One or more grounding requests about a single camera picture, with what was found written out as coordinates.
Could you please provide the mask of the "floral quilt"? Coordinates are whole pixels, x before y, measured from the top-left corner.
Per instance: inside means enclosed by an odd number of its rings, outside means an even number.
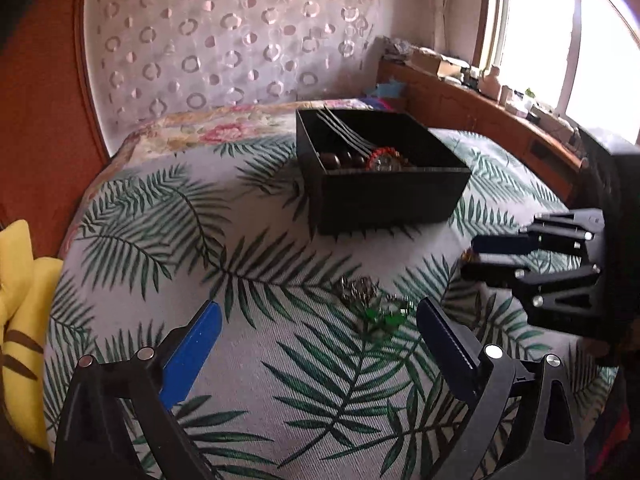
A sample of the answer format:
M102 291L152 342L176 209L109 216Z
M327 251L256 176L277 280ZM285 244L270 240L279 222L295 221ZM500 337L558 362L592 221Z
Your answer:
M223 106L200 112L172 113L148 120L134 129L122 142L112 162L126 167L199 146L290 134L295 131L298 110L322 107L380 110L383 104L378 99L361 98Z

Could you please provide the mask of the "cardboard box on cabinet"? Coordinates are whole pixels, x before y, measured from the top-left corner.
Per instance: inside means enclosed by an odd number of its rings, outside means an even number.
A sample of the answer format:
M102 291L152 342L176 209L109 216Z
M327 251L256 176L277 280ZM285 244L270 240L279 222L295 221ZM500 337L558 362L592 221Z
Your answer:
M439 77L457 77L462 70L459 63L451 62L448 58L425 49L414 49L408 62L418 70L424 70L424 72Z

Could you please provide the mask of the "palm leaf print blanket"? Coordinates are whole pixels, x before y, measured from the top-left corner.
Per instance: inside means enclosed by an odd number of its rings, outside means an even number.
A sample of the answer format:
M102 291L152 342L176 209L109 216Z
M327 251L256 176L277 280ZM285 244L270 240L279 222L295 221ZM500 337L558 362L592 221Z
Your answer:
M467 132L438 137L471 169L452 216L431 226L314 235L293 133L134 144L93 185L70 228L49 322L47 432L81 356L131 358L206 300L224 328L174 409L221 479L416 479L465 413L412 321L374 340L333 296L370 278L411 302L431 297L514 358L554 352L582 426L602 412L615 373L579 342L527 323L505 290L460 280L476 234L515 231L560 200L503 148Z

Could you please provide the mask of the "black jewelry box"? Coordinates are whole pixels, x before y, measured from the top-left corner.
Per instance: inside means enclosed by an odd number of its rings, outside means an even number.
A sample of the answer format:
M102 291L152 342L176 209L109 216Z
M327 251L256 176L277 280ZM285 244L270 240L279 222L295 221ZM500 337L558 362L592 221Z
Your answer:
M439 223L454 212L471 169L407 114L329 108L376 146L361 156L318 117L298 110L296 154L309 227L322 235Z

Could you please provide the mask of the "blue tissue pack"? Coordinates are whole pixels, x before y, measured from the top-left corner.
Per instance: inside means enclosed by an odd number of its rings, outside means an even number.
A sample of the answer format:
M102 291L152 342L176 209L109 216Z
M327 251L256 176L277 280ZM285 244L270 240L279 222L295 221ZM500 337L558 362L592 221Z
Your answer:
M367 93L368 98L375 99L401 99L404 96L407 84L390 78L389 81L378 82L375 87Z

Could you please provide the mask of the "pink ceramic jar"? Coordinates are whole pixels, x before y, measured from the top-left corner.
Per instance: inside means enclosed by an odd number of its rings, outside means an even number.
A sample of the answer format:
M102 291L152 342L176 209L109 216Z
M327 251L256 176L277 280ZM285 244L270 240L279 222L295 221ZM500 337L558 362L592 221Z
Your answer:
M490 69L484 73L482 79L478 82L478 91L486 98L498 101L502 84L500 82L500 67L491 65Z

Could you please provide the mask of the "wooden window cabinet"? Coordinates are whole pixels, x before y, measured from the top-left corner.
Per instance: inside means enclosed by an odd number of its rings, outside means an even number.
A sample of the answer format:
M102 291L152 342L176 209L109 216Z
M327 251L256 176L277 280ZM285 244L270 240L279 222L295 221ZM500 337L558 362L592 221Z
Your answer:
M551 134L465 86L382 60L376 81L391 80L406 85L402 109L422 125L486 136L532 170L565 205L577 204L584 180L582 160Z

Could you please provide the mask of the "pink circle pattern curtain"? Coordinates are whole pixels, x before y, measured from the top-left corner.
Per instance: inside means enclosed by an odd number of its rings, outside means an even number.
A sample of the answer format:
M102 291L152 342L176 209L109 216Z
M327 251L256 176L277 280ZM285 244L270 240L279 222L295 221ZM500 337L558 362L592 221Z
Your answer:
M104 130L362 89L378 0L87 0Z

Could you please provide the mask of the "window with brown frame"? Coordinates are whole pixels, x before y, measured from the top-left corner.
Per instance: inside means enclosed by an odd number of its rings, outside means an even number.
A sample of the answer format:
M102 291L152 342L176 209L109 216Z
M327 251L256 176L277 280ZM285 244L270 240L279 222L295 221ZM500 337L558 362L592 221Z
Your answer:
M639 19L625 0L483 0L483 72L575 127L639 141Z

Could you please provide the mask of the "green stone silver jewelry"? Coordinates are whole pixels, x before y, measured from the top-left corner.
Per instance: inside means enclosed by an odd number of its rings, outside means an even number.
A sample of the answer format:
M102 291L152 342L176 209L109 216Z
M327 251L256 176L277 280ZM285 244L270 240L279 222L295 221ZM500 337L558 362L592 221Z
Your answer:
M358 333L367 340L392 336L416 310L411 300L386 292L368 276L341 278L333 290L342 305L355 315Z

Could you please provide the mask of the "yellow plush toy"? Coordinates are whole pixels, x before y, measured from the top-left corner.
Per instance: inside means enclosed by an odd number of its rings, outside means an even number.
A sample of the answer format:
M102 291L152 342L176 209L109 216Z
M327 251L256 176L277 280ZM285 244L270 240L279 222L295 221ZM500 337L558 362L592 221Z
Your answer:
M34 256L26 221L1 231L1 407L18 435L43 451L44 349L62 267L58 258Z

